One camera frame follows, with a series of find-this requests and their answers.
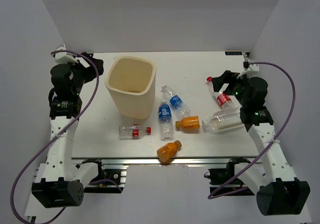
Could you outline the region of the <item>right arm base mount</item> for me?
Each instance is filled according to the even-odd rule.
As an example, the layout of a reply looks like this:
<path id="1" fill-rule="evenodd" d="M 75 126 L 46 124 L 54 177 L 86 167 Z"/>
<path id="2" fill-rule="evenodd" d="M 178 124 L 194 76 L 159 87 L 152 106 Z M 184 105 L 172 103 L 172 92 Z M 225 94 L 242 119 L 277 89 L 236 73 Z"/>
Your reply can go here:
<path id="1" fill-rule="evenodd" d="M 229 159 L 229 161 L 226 164 L 226 167 L 208 169 L 208 171 L 203 175 L 203 177 L 209 180 L 209 184 L 211 185 L 210 192 L 215 191 L 219 186 L 221 186 L 223 183 L 225 183 L 230 178 L 232 178 L 235 175 L 235 169 L 234 169 L 235 165 L 241 164 L 241 163 L 249 164 L 250 161 L 244 157 L 236 157 L 236 158 Z M 245 187 L 245 184 L 238 178 L 233 180 L 227 186 L 220 189 L 216 193 L 216 195 L 234 192 L 242 188 L 244 188 L 244 190 L 236 193 L 231 193 L 229 194 L 229 196 L 253 196 L 254 195 L 252 191 L 249 188 Z"/>

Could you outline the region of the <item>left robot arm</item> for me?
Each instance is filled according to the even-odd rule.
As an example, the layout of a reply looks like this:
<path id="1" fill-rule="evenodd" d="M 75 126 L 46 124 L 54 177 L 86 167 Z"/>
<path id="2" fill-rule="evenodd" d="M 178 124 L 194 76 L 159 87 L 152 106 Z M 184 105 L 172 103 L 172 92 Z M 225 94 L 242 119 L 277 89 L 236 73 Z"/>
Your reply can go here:
<path id="1" fill-rule="evenodd" d="M 84 67 L 73 56 L 59 58 L 50 70 L 53 88 L 48 95 L 50 107 L 51 140 L 40 180 L 31 187 L 32 195 L 45 208 L 78 207 L 84 199 L 85 188 L 94 182 L 105 180 L 106 171 L 99 159 L 87 159 L 72 164 L 75 132 L 82 111 L 80 92 L 84 84 L 93 81 L 104 72 L 103 60 L 86 52 Z"/>

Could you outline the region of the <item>small red label bottle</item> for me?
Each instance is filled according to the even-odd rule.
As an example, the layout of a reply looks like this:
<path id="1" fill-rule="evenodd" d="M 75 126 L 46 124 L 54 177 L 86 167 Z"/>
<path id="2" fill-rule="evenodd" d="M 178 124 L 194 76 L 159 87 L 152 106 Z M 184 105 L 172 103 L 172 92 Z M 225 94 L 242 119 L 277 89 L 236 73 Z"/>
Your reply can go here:
<path id="1" fill-rule="evenodd" d="M 138 140 L 152 133 L 151 127 L 143 127 L 139 124 L 120 125 L 118 128 L 119 137 L 123 140 Z"/>

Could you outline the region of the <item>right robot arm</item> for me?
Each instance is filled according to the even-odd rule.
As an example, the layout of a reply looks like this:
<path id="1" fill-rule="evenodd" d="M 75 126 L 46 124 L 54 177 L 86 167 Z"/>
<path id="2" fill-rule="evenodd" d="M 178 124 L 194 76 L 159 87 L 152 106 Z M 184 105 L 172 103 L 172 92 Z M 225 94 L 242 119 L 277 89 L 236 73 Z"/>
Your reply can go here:
<path id="1" fill-rule="evenodd" d="M 265 106 L 268 83 L 260 77 L 226 70 L 211 79 L 214 91 L 227 85 L 225 93 L 234 96 L 241 105 L 240 119 L 253 140 L 258 156 L 251 162 L 230 163 L 226 181 L 215 189 L 209 199 L 226 185 L 241 181 L 256 197 L 259 211 L 264 216 L 299 215 L 310 194 L 307 181 L 299 180 L 287 162 L 275 133 L 273 118 Z"/>

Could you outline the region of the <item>large clear ribbed bottle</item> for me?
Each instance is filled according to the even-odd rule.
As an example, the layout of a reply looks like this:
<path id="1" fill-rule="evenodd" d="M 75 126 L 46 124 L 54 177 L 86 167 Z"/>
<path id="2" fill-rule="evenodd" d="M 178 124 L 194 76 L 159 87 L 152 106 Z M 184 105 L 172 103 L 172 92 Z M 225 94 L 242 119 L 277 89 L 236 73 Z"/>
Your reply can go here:
<path id="1" fill-rule="evenodd" d="M 243 125 L 237 109 L 221 110 L 202 120 L 204 131 L 212 133 L 227 132 Z"/>

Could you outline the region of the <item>orange bottle table edge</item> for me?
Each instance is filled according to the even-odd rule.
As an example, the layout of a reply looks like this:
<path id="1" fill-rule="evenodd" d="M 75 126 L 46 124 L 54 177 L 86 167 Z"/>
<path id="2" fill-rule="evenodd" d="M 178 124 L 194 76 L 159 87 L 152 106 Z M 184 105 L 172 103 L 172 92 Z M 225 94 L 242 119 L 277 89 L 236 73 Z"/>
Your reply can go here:
<path id="1" fill-rule="evenodd" d="M 164 146 L 160 147 L 157 151 L 157 157 L 160 163 L 167 163 L 177 152 L 182 148 L 182 144 L 179 140 L 169 142 Z"/>

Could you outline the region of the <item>blue label bottle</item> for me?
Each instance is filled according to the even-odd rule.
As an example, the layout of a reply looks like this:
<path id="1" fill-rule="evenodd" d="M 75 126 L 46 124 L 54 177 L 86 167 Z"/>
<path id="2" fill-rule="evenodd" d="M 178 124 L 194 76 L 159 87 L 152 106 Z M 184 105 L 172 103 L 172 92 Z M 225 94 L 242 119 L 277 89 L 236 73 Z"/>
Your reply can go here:
<path id="1" fill-rule="evenodd" d="M 171 87 L 166 84 L 162 85 L 161 92 L 164 99 L 169 102 L 180 119 L 191 116 L 191 110 L 189 107 Z"/>
<path id="2" fill-rule="evenodd" d="M 158 108 L 158 121 L 160 125 L 160 135 L 163 140 L 169 140 L 174 137 L 174 127 L 172 122 L 172 113 L 170 106 L 165 100 L 160 102 Z"/>

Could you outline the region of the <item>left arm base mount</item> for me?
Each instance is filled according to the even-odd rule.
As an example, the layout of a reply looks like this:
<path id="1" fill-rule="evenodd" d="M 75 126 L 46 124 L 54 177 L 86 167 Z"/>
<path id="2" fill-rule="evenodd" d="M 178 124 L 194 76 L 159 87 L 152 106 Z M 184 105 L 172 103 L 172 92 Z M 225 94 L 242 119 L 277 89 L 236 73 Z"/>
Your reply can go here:
<path id="1" fill-rule="evenodd" d="M 123 170 L 105 165 L 100 158 L 85 159 L 75 164 L 74 177 L 81 181 L 84 193 L 120 194 L 124 189 L 121 181 Z"/>

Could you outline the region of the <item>orange bottle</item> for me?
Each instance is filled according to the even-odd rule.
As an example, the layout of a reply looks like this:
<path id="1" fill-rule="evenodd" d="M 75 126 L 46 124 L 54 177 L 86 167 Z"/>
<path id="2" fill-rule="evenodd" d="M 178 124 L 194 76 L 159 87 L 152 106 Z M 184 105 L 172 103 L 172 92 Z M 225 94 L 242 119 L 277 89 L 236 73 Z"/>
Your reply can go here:
<path id="1" fill-rule="evenodd" d="M 175 127 L 177 130 L 195 130 L 200 128 L 199 117 L 196 116 L 188 116 L 180 121 L 175 122 Z"/>

